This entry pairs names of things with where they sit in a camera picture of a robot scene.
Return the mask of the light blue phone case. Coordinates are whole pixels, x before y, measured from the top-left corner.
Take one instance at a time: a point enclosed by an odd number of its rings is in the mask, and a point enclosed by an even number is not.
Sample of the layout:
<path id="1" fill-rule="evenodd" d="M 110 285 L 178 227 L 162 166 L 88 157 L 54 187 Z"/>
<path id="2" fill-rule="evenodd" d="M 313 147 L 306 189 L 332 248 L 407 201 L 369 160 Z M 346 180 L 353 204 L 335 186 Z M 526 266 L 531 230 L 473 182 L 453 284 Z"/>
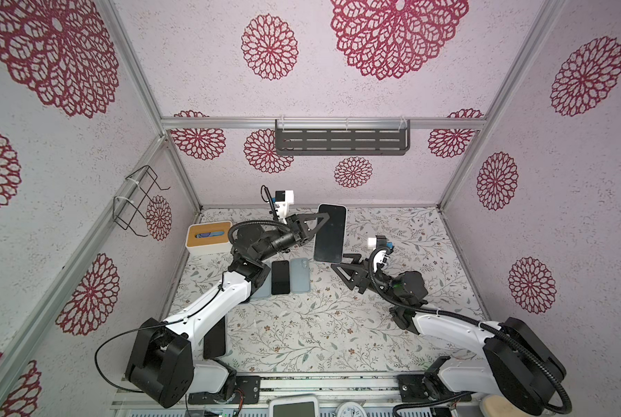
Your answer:
<path id="1" fill-rule="evenodd" d="M 296 258 L 289 262 L 289 284 L 293 294 L 310 292 L 310 262 L 307 258 Z"/>
<path id="2" fill-rule="evenodd" d="M 267 276 L 267 278 L 263 282 L 263 285 L 251 295 L 250 301 L 252 302 L 256 300 L 263 300 L 263 299 L 269 298 L 270 296 L 271 296 L 271 276 Z"/>

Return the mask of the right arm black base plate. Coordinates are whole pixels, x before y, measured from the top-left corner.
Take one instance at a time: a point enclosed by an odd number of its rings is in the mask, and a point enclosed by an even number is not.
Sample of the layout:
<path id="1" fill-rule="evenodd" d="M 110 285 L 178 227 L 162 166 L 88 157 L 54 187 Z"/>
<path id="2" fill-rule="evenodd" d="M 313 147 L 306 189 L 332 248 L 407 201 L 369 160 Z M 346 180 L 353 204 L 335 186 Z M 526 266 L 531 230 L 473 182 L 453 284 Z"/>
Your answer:
<path id="1" fill-rule="evenodd" d="M 451 391 L 437 374 L 432 373 L 397 375 L 397 384 L 403 403 L 452 402 L 472 395 L 469 391 Z"/>

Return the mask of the white digital display device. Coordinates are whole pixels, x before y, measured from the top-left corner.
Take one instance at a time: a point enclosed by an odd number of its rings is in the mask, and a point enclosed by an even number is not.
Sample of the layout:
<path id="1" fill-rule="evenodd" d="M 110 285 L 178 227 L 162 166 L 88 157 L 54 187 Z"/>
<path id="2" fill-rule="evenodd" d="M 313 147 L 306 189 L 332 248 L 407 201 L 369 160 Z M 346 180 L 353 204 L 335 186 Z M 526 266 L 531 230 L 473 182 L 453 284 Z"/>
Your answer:
<path id="1" fill-rule="evenodd" d="M 319 401 L 311 394 L 280 397 L 269 404 L 269 417 L 319 416 Z"/>

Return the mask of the beige sponge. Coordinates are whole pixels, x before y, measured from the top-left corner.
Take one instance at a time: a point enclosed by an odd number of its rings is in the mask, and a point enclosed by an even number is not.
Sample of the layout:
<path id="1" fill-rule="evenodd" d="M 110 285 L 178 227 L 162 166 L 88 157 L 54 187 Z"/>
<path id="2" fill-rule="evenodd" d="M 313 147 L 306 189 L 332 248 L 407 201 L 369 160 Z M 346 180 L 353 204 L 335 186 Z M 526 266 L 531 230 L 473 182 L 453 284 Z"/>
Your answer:
<path id="1" fill-rule="evenodd" d="M 526 416 L 510 401 L 499 395 L 489 395 L 481 399 L 480 411 L 484 417 L 517 417 Z"/>

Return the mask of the black phone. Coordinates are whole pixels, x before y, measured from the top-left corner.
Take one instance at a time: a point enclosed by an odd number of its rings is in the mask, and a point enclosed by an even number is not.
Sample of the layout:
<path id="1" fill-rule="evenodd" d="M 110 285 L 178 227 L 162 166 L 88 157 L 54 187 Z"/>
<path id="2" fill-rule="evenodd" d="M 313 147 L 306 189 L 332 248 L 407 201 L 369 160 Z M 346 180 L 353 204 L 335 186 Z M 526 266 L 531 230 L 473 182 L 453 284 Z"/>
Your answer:
<path id="1" fill-rule="evenodd" d="M 271 294 L 289 295 L 291 292 L 291 270 L 289 261 L 275 261 L 271 264 Z"/>
<path id="2" fill-rule="evenodd" d="M 348 210 L 341 205 L 320 204 L 318 212 L 328 215 L 329 220 L 315 236 L 313 259 L 316 262 L 341 262 Z"/>
<path id="3" fill-rule="evenodd" d="M 225 356 L 227 353 L 227 323 L 226 317 L 221 318 L 205 335 L 203 356 L 206 360 L 213 360 Z"/>

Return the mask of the white box with wooden top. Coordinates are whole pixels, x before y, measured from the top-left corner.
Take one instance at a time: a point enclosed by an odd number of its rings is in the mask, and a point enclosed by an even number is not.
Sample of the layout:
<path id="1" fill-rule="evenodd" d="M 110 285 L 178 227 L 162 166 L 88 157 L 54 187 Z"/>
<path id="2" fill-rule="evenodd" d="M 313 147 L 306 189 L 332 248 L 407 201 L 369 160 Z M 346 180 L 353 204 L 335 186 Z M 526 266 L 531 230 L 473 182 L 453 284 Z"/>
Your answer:
<path id="1" fill-rule="evenodd" d="M 231 222 L 209 222 L 188 227 L 185 247 L 190 256 L 229 253 L 232 248 L 228 232 Z"/>

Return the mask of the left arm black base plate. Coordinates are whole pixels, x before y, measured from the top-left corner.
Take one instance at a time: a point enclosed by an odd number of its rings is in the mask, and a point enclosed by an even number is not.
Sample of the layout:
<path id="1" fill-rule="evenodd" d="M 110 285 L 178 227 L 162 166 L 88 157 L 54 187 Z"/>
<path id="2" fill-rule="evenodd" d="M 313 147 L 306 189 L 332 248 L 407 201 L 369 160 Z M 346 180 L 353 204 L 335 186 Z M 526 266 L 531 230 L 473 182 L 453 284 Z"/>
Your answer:
<path id="1" fill-rule="evenodd" d="M 259 403 L 260 375 L 232 375 L 216 393 L 197 392 L 188 395 L 190 405 L 252 405 Z"/>

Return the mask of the round white dial timer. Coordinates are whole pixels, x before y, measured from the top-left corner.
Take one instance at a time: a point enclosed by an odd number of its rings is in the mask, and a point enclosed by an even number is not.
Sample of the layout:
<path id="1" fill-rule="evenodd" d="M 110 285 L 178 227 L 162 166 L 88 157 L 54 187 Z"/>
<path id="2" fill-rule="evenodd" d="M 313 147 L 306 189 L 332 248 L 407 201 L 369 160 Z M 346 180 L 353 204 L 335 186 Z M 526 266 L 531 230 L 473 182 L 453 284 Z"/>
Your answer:
<path id="1" fill-rule="evenodd" d="M 355 401 L 346 401 L 341 404 L 335 412 L 335 417 L 367 417 L 367 412 L 365 408 L 355 402 Z"/>

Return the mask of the grey wall shelf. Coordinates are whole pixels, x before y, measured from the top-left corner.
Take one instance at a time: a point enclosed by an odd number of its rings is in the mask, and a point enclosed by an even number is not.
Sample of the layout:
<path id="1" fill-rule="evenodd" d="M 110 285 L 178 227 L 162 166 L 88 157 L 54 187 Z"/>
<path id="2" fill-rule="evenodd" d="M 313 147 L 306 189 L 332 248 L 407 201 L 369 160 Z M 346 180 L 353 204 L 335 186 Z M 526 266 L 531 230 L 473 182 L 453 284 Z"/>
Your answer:
<path id="1" fill-rule="evenodd" d="M 279 156 L 404 156 L 410 128 L 288 128 L 276 120 L 274 144 Z"/>

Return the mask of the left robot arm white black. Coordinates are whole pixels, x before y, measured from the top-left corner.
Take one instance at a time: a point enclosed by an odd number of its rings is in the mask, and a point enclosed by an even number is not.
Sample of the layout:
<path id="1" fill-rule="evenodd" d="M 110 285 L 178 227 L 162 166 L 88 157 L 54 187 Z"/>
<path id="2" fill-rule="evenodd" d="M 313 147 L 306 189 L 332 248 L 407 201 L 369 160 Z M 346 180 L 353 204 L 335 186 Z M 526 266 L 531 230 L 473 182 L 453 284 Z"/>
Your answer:
<path id="1" fill-rule="evenodd" d="M 290 215 L 284 222 L 250 220 L 227 234 L 233 256 L 217 285 L 164 321 L 153 318 L 137 330 L 124 371 L 128 382 L 158 405 L 170 408 L 190 394 L 215 394 L 228 401 L 237 390 L 237 372 L 218 360 L 197 361 L 199 342 L 239 304 L 263 286 L 266 260 L 311 241 L 329 222 L 326 213 Z"/>

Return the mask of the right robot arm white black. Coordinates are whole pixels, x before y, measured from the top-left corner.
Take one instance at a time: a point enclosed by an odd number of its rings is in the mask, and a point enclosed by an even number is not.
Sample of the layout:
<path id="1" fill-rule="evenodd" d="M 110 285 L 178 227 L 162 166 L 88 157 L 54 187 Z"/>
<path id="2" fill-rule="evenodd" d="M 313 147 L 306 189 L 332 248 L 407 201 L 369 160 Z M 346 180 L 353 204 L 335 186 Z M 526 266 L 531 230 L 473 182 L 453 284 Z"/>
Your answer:
<path id="1" fill-rule="evenodd" d="M 474 394 L 500 395 L 533 416 L 572 411 L 572 400 L 562 385 L 567 371 L 524 321 L 513 317 L 480 321 L 432 309 L 420 272 L 386 273 L 390 252 L 381 248 L 367 258 L 350 254 L 349 262 L 335 263 L 331 269 L 348 288 L 361 294 L 373 291 L 388 302 L 391 318 L 400 329 L 466 349 L 476 359 L 470 363 L 445 355 L 421 375 L 400 378 L 402 403 L 395 406 L 394 415 L 404 409 L 449 405 Z"/>

